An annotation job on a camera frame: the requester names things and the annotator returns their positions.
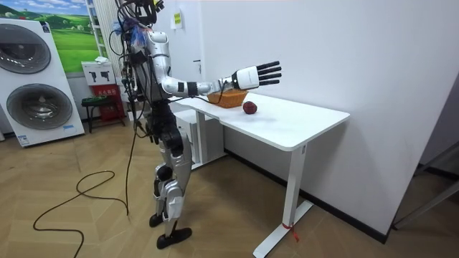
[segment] robot finger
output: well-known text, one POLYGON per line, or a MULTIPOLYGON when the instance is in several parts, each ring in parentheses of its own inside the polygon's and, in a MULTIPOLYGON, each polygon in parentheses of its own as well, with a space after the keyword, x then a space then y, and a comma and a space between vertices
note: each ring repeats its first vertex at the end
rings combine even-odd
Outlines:
POLYGON ((280 80, 262 81, 262 82, 260 82, 260 86, 278 84, 279 82, 280 82, 280 80))
POLYGON ((262 64, 262 65, 258 65, 257 66, 257 70, 260 71, 260 70, 263 70, 263 69, 266 69, 266 68, 269 68, 269 67, 273 67, 273 66, 276 66, 276 65, 279 65, 279 61, 275 61, 275 62, 271 62, 271 63, 267 63, 267 64, 262 64))
POLYGON ((281 71, 281 70, 282 70, 282 67, 274 67, 274 68, 258 71, 258 75, 266 75, 268 73, 277 72, 277 71, 281 71))
POLYGON ((263 76, 259 76, 258 79, 259 79, 259 81, 263 81, 263 80, 272 79, 272 78, 279 78, 279 77, 282 77, 282 74, 277 73, 277 74, 274 74, 274 75, 263 75, 263 76))

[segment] dryer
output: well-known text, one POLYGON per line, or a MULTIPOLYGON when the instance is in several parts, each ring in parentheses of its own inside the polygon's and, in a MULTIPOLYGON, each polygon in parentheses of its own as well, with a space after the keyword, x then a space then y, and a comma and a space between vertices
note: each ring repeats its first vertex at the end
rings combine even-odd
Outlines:
POLYGON ((21 146, 85 133, 48 24, 0 18, 0 105, 21 146))

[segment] white desk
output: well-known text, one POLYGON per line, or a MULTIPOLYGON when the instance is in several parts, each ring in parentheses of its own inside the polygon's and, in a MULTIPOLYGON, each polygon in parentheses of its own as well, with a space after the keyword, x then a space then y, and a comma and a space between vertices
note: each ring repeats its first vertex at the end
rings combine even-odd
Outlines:
MULTIPOLYGON (((225 109, 196 98, 177 103, 197 112, 199 152, 203 164, 209 162, 205 148, 201 148, 205 146, 202 143, 206 142, 205 128, 202 126, 204 114, 218 119, 222 125, 231 129, 282 151, 291 152, 282 223, 292 226, 312 207, 308 201, 296 207, 307 143, 345 121, 349 114, 254 93, 247 94, 245 101, 252 101, 258 106, 255 114, 245 114, 242 107, 225 109)), ((257 258, 265 257, 288 231, 282 224, 279 225, 255 249, 253 255, 257 258)))

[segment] cable on floor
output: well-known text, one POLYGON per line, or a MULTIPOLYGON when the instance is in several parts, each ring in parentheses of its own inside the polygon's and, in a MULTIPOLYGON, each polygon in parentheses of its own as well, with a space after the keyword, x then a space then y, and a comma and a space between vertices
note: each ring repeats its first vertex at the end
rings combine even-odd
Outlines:
POLYGON ((89 195, 87 194, 88 191, 91 191, 93 190, 94 188, 97 188, 99 186, 102 186, 104 183, 107 183, 109 180, 111 180, 112 178, 115 177, 115 172, 113 171, 98 171, 98 172, 94 172, 94 173, 91 173, 89 175, 86 175, 84 176, 83 178, 81 178, 77 185, 76 185, 76 190, 78 192, 77 195, 73 196, 72 198, 52 207, 51 209, 48 209, 47 211, 45 211, 44 213, 42 213, 40 216, 38 216, 37 219, 35 219, 34 221, 34 229, 36 231, 54 231, 54 232, 76 232, 78 234, 80 234, 81 236, 81 242, 80 242, 80 245, 77 249, 77 251, 75 252, 75 255, 73 256, 74 258, 77 257, 78 253, 80 252, 81 250, 81 247, 83 246, 83 244, 85 243, 85 234, 80 231, 79 229, 53 229, 53 228, 48 228, 48 229, 41 229, 41 228, 38 228, 37 227, 37 222, 44 216, 46 215, 47 213, 51 212, 52 210, 58 208, 58 207, 61 207, 62 205, 70 202, 70 201, 73 201, 74 199, 76 199, 77 197, 79 196, 85 196, 85 197, 88 197, 88 198, 91 198, 91 199, 102 199, 102 200, 114 200, 114 201, 119 201, 121 202, 122 204, 124 204, 125 208, 126 208, 126 216, 129 215, 129 203, 128 203, 128 177, 129 177, 129 168, 131 167, 131 161, 132 161, 132 155, 133 155, 133 151, 134 151, 134 145, 136 144, 136 136, 137 136, 137 131, 136 129, 134 130, 134 136, 133 136, 133 140, 132 140, 132 145, 131 145, 131 153, 129 154, 129 162, 128 162, 128 167, 126 169, 126 182, 125 182, 125 195, 126 195, 126 202, 121 200, 121 199, 118 199, 118 198, 112 198, 112 197, 102 197, 102 196, 92 196, 92 195, 89 195), (82 191, 80 189, 80 184, 86 179, 86 178, 89 178, 91 176, 94 176, 94 175, 98 175, 98 174, 102 174, 102 173, 109 173, 111 174, 109 178, 105 179, 104 181, 96 184, 95 186, 92 186, 90 187, 89 189, 87 190, 84 190, 82 191))

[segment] wooden floor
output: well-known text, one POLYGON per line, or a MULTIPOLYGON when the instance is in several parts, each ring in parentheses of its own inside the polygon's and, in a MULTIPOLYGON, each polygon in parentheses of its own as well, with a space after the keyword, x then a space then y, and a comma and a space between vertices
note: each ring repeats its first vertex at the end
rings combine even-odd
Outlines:
MULTIPOLYGON (((80 236, 66 232, 37 232, 33 221, 45 210, 75 195, 85 175, 113 170, 116 177, 91 192, 124 198, 124 176, 132 128, 114 125, 92 135, 22 149, 16 139, 0 143, 0 257, 73 257, 80 236)), ((222 158, 193 172, 179 227, 193 235, 165 250, 156 249, 164 226, 148 226, 154 210, 153 169, 161 162, 156 145, 138 139, 129 197, 131 215, 115 201, 79 197, 51 212, 40 227, 85 232, 83 257, 251 257, 254 248, 282 218, 285 189, 239 163, 222 158)), ((107 176, 90 178, 83 188, 107 176)), ((449 183, 435 176, 415 178, 401 214, 428 200, 449 183)), ((453 196, 383 245, 314 206, 292 234, 269 257, 458 257, 459 198, 453 196)))

